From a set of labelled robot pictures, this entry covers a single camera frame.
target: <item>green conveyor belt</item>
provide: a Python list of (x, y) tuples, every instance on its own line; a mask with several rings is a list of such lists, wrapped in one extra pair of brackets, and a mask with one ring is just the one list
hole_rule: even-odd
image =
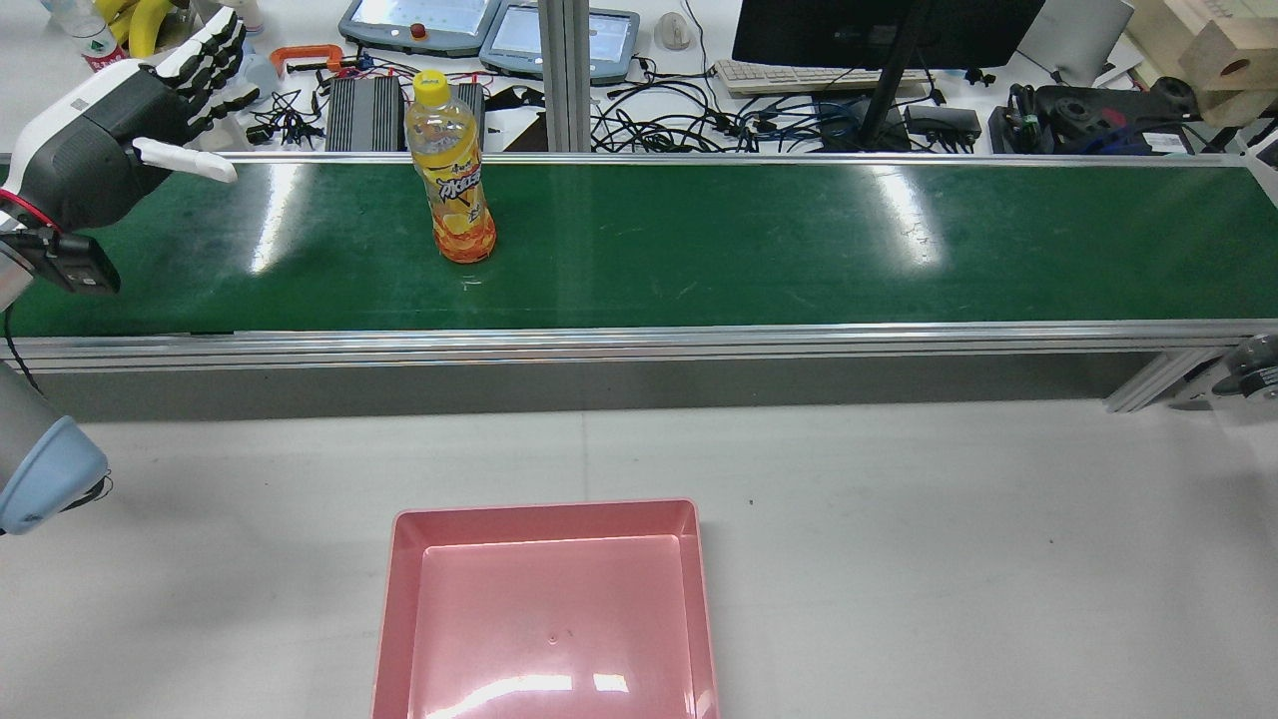
[(114, 298), (20, 335), (1278, 315), (1278, 209), (1210, 166), (491, 163), (496, 253), (438, 255), (409, 165), (174, 176), (88, 231)]

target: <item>keyboard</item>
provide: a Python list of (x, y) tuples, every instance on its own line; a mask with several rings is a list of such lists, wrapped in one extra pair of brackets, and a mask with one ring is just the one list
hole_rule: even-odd
[[(736, 60), (714, 63), (720, 79), (734, 95), (791, 95), (838, 89), (873, 89), (878, 84), (878, 70), (841, 70), (837, 68), (790, 68), (785, 65), (757, 65)], [(928, 82), (923, 70), (905, 70), (901, 84)]]

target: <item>yellow bottle cap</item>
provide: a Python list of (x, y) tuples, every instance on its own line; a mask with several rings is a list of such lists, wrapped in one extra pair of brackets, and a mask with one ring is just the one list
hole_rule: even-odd
[(438, 107), (449, 101), (449, 78), (440, 70), (422, 70), (413, 78), (413, 97), (420, 105)]

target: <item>plastic tray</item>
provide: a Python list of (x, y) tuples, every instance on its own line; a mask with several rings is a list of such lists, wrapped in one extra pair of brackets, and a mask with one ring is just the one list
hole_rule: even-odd
[(718, 719), (688, 501), (405, 512), (373, 719)]

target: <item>banana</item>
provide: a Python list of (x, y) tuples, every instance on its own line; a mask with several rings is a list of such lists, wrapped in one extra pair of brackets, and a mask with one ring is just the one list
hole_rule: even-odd
[(111, 22), (124, 11), (129, 5), (135, 4), (138, 0), (93, 0), (97, 5), (97, 11), (102, 13), (102, 18), (106, 22)]
[(169, 0), (138, 0), (129, 20), (129, 55), (150, 57), (156, 52), (160, 23), (173, 9)]
[(115, 36), (115, 41), (124, 45), (129, 40), (129, 23), (133, 20), (134, 8), (125, 8), (119, 17), (107, 23), (111, 28), (111, 34)]

